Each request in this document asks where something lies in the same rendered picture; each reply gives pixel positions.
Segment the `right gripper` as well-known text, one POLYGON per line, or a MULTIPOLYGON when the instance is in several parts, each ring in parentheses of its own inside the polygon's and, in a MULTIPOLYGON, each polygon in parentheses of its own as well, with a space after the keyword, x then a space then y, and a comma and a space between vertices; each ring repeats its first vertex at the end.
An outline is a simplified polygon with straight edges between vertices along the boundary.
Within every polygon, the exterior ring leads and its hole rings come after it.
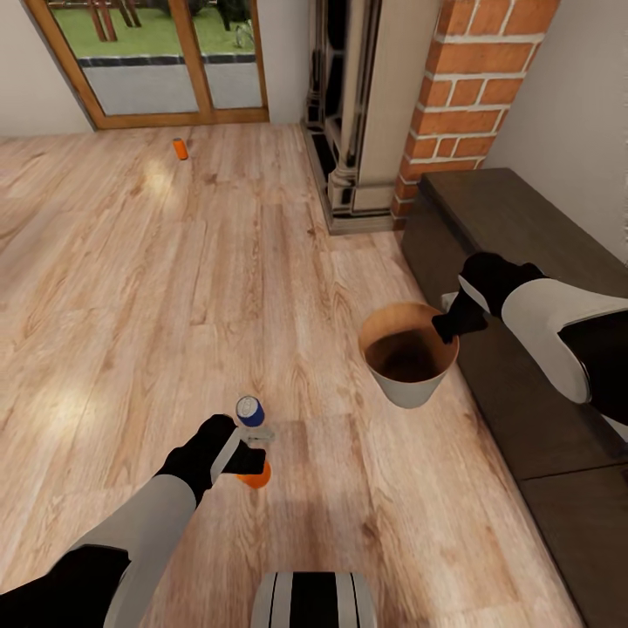
POLYGON ((432 323, 445 345, 447 342, 452 342, 453 336, 467 332, 485 331, 488 327, 482 313, 479 315, 463 313, 463 311, 458 310, 455 302, 453 302, 448 314, 433 317, 432 323))

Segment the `trash can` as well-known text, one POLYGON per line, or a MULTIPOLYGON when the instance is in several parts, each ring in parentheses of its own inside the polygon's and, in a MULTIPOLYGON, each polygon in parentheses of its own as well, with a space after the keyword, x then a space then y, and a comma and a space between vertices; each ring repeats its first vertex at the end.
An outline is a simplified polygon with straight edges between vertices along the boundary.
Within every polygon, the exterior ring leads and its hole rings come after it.
POLYGON ((359 353, 398 407, 426 404, 456 362, 460 335, 444 344, 432 323, 441 314, 428 304, 402 302, 379 308, 362 324, 359 353))

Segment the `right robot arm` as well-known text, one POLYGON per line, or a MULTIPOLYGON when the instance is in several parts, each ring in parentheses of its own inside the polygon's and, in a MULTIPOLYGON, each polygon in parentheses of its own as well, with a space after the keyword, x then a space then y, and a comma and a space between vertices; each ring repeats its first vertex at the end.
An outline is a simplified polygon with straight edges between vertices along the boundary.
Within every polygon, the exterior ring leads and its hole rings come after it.
POLYGON ((564 397, 593 406, 628 443, 628 299, 578 289, 532 263, 520 267, 486 251, 464 263, 460 291, 442 295, 447 314, 432 319, 444 344, 485 331, 483 312, 497 316, 564 397))

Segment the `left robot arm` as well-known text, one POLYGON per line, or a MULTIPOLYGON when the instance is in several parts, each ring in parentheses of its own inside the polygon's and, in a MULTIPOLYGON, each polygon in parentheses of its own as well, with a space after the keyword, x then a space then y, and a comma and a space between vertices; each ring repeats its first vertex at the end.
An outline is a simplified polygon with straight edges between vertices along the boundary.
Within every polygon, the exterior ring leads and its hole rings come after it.
POLYGON ((222 472, 262 474, 266 451, 250 442, 275 438, 269 427, 206 420, 48 574, 0 594, 0 628, 138 628, 204 492, 222 472))

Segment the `can of soda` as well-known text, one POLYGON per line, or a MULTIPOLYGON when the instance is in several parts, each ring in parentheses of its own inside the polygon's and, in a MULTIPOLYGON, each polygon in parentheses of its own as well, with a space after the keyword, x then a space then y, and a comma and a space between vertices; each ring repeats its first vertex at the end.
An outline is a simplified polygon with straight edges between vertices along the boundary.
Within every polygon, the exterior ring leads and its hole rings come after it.
POLYGON ((184 146, 184 141, 182 139, 174 139, 174 147, 177 152, 177 156, 181 160, 188 159, 188 152, 186 151, 186 147, 184 146))
POLYGON ((245 482, 251 488, 259 489, 265 486, 268 483, 271 475, 271 467, 270 464, 265 461, 264 468, 262 474, 237 474, 236 477, 240 479, 240 481, 245 482))
POLYGON ((246 427, 260 427, 264 422, 264 411, 256 398, 245 396, 236 404, 236 415, 246 427))

